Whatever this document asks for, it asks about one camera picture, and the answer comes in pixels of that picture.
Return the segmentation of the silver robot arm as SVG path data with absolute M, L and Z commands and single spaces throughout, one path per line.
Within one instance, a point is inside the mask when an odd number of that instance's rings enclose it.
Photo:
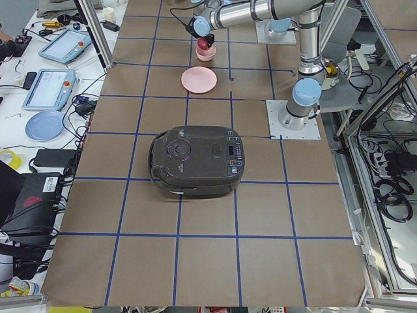
M 264 32 L 266 39 L 269 42 L 280 42 L 285 44 L 296 42 L 291 18 L 268 20 L 264 27 Z
M 346 1 L 335 1 L 327 20 L 321 18 L 325 1 L 192 1 L 202 9 L 194 11 L 187 31 L 196 38 L 206 37 L 212 31 L 263 20 L 282 20 L 298 16 L 300 65 L 298 81 L 293 87 L 292 99 L 278 114 L 280 125 L 288 130 L 301 130 L 309 121 L 312 108 L 319 103 L 324 81 L 322 52 L 333 33 Z

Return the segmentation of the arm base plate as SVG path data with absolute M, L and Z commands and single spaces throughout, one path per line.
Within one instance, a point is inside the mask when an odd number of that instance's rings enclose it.
M 314 111 L 307 117 L 294 117 L 287 111 L 286 100 L 266 100 L 270 137 L 275 140 L 320 140 Z
M 291 18 L 262 20 L 255 23 L 259 44 L 295 45 L 295 31 Z

